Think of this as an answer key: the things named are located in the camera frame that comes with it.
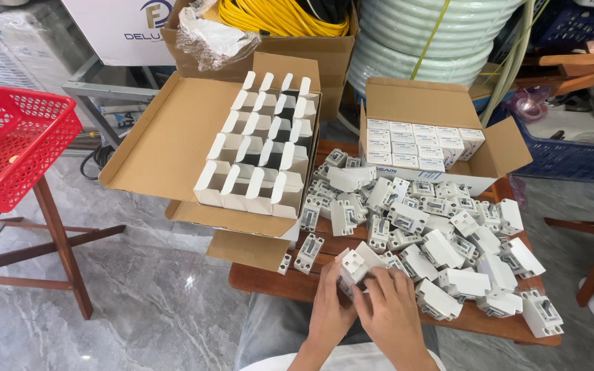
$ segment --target white corrugated hose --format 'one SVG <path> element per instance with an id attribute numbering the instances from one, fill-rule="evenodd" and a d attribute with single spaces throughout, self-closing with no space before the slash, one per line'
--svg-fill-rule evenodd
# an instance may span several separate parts
<path id="1" fill-rule="evenodd" d="M 366 95 L 368 77 L 409 79 L 445 0 L 365 0 L 348 81 Z M 521 0 L 451 0 L 416 80 L 471 86 L 492 40 Z"/>

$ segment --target red plastic basket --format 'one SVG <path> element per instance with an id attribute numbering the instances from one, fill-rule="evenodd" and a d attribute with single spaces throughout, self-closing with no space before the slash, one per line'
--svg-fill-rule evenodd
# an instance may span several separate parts
<path id="1" fill-rule="evenodd" d="M 0 212 L 11 211 L 77 136 L 75 101 L 0 88 Z"/>

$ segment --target marble floor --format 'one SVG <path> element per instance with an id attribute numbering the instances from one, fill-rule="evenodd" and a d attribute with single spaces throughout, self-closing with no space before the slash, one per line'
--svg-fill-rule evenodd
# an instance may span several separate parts
<path id="1" fill-rule="evenodd" d="M 168 200 L 82 178 L 80 161 L 60 158 L 47 173 L 64 223 L 128 229 L 75 248 L 95 308 L 90 321 L 70 292 L 0 286 L 0 370 L 230 370 L 249 296 L 228 286 L 229 263 L 204 255 L 212 230 L 167 221 Z M 451 371 L 594 370 L 594 318 L 574 299 L 594 262 L 594 236 L 542 220 L 594 220 L 594 184 L 520 180 L 524 224 L 565 321 L 562 346 L 525 347 L 439 327 L 441 358 Z M 32 193 L 8 216 L 42 221 Z M 49 239 L 45 231 L 5 228 L 0 253 Z M 0 274 L 65 279 L 56 254 Z"/>

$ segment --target gray pants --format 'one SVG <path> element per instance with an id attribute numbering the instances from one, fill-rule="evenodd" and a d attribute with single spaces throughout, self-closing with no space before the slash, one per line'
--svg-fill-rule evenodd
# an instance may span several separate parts
<path id="1" fill-rule="evenodd" d="M 308 335 L 312 310 L 313 304 L 253 293 L 242 326 L 234 370 L 267 358 L 296 353 Z M 421 329 L 426 348 L 439 356 L 435 327 L 421 325 Z M 371 341 L 357 318 L 339 345 Z"/>

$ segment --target black cable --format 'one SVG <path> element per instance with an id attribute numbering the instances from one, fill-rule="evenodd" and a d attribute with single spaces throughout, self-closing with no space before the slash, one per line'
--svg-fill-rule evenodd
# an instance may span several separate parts
<path id="1" fill-rule="evenodd" d="M 102 170 L 104 168 L 104 166 L 107 165 L 107 162 L 109 161 L 109 156 L 111 155 L 111 153 L 113 153 L 112 146 L 110 146 L 110 145 L 105 146 L 105 147 L 103 147 L 102 145 L 97 146 L 95 148 L 95 150 L 93 152 L 91 152 L 82 161 L 82 164 L 79 165 L 79 172 L 82 173 L 84 178 L 86 178 L 88 180 L 98 180 L 97 176 L 88 176 L 86 173 L 84 173 L 84 165 L 87 164 L 89 158 L 93 158 L 93 162 L 95 163 L 95 165 L 97 165 L 98 168 L 100 170 Z"/>

